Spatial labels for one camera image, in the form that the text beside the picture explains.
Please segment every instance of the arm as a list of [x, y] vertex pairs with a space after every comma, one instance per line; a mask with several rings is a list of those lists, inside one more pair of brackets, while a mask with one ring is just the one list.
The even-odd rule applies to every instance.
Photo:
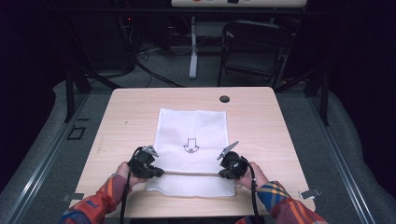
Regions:
[[[89, 196], [67, 209], [61, 217], [60, 223], [101, 223], [105, 214], [115, 211], [121, 202], [128, 174], [128, 164], [123, 162], [117, 172], [99, 188], [95, 195]], [[134, 185], [146, 181], [146, 179], [131, 175], [129, 193], [132, 192]]]
[[[268, 181], [259, 165], [250, 163], [256, 175], [256, 191], [265, 208], [276, 223], [327, 223], [325, 219], [309, 210], [305, 205], [292, 199], [277, 181]], [[238, 183], [251, 189], [251, 173], [247, 173]]]

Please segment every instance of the white fabric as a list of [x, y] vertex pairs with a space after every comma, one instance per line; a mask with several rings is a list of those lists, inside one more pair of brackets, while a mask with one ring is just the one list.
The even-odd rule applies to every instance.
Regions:
[[[217, 174], [217, 157], [229, 145], [224, 111], [176, 111], [161, 109], [154, 148], [159, 158], [152, 163], [165, 172]], [[163, 175], [147, 183], [147, 190], [187, 197], [233, 196], [234, 183], [215, 176]]]

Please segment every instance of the hand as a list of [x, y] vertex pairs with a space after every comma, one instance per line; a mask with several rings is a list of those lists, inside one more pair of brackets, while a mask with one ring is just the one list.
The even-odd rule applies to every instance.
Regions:
[[[256, 190], [258, 190], [261, 186], [263, 186], [264, 184], [268, 183], [269, 180], [267, 179], [265, 174], [262, 172], [262, 168], [260, 168], [260, 166], [258, 164], [256, 164], [254, 161], [251, 161], [250, 165], [253, 168], [254, 175], [256, 177], [256, 185], [257, 185]], [[244, 186], [245, 188], [251, 190], [251, 172], [250, 172], [250, 168], [247, 169], [247, 172], [245, 173], [244, 176], [242, 176], [242, 178], [236, 180], [236, 183], [240, 184], [240, 185]]]
[[[129, 174], [129, 166], [126, 161], [124, 161], [121, 165], [119, 165], [119, 168], [117, 169], [116, 172], [117, 175], [121, 175], [125, 179], [128, 179], [128, 174]], [[135, 186], [138, 183], [146, 183], [148, 180], [144, 178], [137, 178], [133, 174], [131, 174], [131, 177], [129, 179], [129, 184], [131, 185], [131, 188]]]

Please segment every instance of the plaid shirt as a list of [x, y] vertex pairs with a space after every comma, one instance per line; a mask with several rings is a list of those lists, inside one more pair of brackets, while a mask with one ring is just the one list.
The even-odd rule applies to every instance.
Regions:
[[[126, 179], [120, 175], [111, 176], [95, 195], [83, 199], [69, 208], [60, 223], [103, 223], [105, 214], [116, 210], [121, 201]], [[257, 195], [276, 223], [327, 223], [322, 217], [309, 210], [299, 201], [292, 199], [277, 181], [263, 185]], [[255, 221], [244, 217], [236, 224], [254, 224]]]
[[[305, 205], [290, 197], [283, 186], [277, 181], [271, 181], [257, 190], [257, 196], [264, 204], [276, 223], [315, 223], [325, 224], [325, 219], [309, 210]], [[244, 217], [236, 224], [255, 223], [250, 217]]]

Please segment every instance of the arrow symbol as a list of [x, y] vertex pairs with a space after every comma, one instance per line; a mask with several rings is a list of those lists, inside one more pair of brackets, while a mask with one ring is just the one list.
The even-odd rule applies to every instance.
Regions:
[[188, 153], [194, 153], [198, 151], [199, 147], [197, 146], [197, 139], [196, 138], [189, 138], [187, 145], [184, 146], [184, 150]]

